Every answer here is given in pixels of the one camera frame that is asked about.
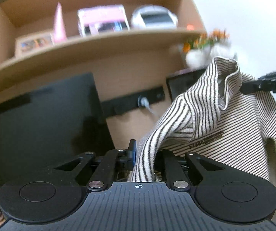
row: picture frame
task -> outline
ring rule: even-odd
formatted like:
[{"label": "picture frame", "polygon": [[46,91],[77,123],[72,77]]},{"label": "picture frame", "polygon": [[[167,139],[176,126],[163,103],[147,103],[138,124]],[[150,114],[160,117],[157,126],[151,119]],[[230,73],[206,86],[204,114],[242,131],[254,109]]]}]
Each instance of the picture frame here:
[{"label": "picture frame", "polygon": [[23,56],[54,45],[53,30],[21,36],[15,40],[15,57]]}]

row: striped sweater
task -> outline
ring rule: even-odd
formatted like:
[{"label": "striped sweater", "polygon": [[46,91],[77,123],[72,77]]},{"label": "striped sweater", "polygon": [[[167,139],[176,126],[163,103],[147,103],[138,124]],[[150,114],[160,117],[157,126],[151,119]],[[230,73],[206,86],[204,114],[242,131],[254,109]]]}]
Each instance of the striped sweater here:
[{"label": "striped sweater", "polygon": [[154,158],[164,148],[177,156],[199,153],[276,186],[276,102],[269,92],[240,93],[242,82],[252,79],[235,60],[215,57],[139,142],[128,180],[156,180]]}]

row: computer monitor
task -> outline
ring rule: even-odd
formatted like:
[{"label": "computer monitor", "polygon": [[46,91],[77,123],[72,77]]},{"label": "computer monitor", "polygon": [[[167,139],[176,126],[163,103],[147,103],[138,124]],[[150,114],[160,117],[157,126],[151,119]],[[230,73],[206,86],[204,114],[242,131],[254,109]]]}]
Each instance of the computer monitor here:
[{"label": "computer monitor", "polygon": [[0,104],[0,186],[82,152],[113,148],[91,73]]}]

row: white wall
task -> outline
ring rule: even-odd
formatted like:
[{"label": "white wall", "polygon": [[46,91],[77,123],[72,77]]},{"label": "white wall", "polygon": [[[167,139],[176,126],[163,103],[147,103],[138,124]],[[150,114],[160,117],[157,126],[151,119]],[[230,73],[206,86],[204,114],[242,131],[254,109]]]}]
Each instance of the white wall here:
[{"label": "white wall", "polygon": [[242,72],[260,77],[276,70],[276,0],[194,1],[208,32],[230,33]]}]

